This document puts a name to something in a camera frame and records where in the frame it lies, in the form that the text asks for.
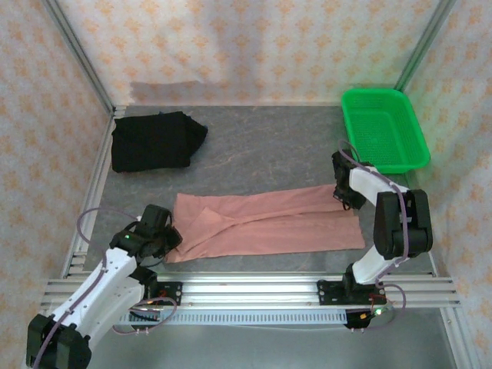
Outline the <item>aluminium mounting rail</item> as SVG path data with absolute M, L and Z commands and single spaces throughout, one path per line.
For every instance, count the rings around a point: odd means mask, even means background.
M 158 281 L 183 284 L 181 308 L 315 308 L 317 282 L 339 281 L 340 275 L 315 272 L 181 273 L 158 275 Z M 460 298 L 453 280 L 429 273 L 389 274 L 381 279 L 384 293 L 407 308 L 454 308 Z

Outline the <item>aluminium table edge rail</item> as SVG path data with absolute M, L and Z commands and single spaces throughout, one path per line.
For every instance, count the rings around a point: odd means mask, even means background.
M 88 183 L 88 189 L 82 202 L 81 212 L 87 211 L 90 208 L 96 208 L 100 205 L 101 196 L 111 165 L 111 133 L 115 129 L 115 119 L 124 117 L 126 109 L 127 107 L 124 105 L 117 105 L 115 111 L 108 120 L 101 142 L 98 146 L 95 163 Z M 89 244 L 81 238 L 78 229 L 82 231 L 84 236 L 89 238 L 92 235 L 96 218 L 97 213 L 92 211 L 84 215 L 79 222 L 75 222 L 75 231 L 61 272 L 62 279 L 66 279 L 71 274 L 80 274 L 83 272 Z

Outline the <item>aluminium frame post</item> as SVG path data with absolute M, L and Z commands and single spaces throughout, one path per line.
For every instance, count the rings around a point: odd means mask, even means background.
M 432 16 L 407 60 L 394 89 L 403 92 L 410 84 L 425 55 L 430 50 L 434 39 L 447 20 L 457 0 L 439 0 Z
M 61 36 L 67 45 L 69 51 L 73 54 L 76 62 L 79 64 L 83 74 L 93 87 L 98 100 L 102 103 L 104 109 L 111 115 L 115 111 L 109 94 L 107 93 L 101 79 L 85 52 L 79 37 L 76 35 L 68 16 L 63 11 L 58 0 L 40 0 L 46 11 L 54 22 L 55 26 L 61 33 Z

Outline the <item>black folded t-shirt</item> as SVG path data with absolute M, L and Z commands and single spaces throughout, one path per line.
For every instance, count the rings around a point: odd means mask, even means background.
M 111 168 L 132 173 L 187 168 L 208 128 L 182 111 L 118 118 L 111 133 Z

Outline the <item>pink t-shirt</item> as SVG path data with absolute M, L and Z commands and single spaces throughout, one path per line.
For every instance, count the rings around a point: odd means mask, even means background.
M 178 194 L 173 224 L 182 242 L 165 260 L 358 250 L 358 216 L 333 197 L 335 186 L 253 195 Z

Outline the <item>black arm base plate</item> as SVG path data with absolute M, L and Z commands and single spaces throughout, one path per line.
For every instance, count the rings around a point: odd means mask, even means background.
M 172 299 L 177 306 L 181 304 L 184 284 L 180 281 L 158 281 L 147 289 L 145 298 L 154 299 L 151 304 L 157 306 L 172 306 L 173 303 L 164 298 Z
M 319 304 L 322 306 L 346 305 L 348 299 L 342 281 L 319 280 L 316 283 Z

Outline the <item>green plastic basket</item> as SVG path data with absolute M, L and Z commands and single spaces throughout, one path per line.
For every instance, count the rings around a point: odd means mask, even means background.
M 353 88 L 341 96 L 349 142 L 382 174 L 425 167 L 431 154 L 409 98 L 391 88 Z

